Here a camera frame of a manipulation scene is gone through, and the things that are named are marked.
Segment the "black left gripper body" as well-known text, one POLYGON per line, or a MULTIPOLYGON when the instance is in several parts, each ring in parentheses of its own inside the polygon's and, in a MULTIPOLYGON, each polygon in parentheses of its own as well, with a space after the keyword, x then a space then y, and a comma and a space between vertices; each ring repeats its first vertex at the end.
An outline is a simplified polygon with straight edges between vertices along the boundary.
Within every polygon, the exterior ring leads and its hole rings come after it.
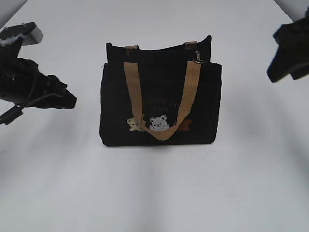
POLYGON ((22 39, 0 46, 0 98, 17 106, 31 106, 31 99, 49 86, 65 84, 54 75, 44 75, 38 64, 20 58, 22 39))

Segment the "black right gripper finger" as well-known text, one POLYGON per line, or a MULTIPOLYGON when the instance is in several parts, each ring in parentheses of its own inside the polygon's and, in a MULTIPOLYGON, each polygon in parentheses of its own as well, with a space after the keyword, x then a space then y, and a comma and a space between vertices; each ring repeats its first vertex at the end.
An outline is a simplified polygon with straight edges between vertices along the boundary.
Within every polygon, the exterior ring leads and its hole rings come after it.
POLYGON ((278 82, 290 74, 293 61, 292 54, 291 47, 278 47, 267 70, 267 75, 272 83, 278 82))

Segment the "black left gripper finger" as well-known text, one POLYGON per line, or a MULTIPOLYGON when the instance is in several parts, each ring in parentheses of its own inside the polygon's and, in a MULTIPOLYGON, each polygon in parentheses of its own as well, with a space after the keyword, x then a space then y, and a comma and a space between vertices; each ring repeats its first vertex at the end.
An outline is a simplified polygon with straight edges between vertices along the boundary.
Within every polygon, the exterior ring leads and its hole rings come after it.
POLYGON ((77 98, 66 87, 66 84, 49 86, 49 88, 31 99, 31 107, 39 109, 74 109, 77 98))

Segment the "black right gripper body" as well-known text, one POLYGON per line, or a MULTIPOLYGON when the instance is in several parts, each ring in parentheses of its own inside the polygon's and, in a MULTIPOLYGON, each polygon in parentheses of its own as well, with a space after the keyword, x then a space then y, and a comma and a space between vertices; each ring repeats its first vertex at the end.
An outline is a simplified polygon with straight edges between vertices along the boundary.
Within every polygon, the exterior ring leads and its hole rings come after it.
POLYGON ((292 70, 290 76, 298 80, 309 73, 309 12, 290 24, 282 24, 273 34, 278 47, 292 48, 292 70))

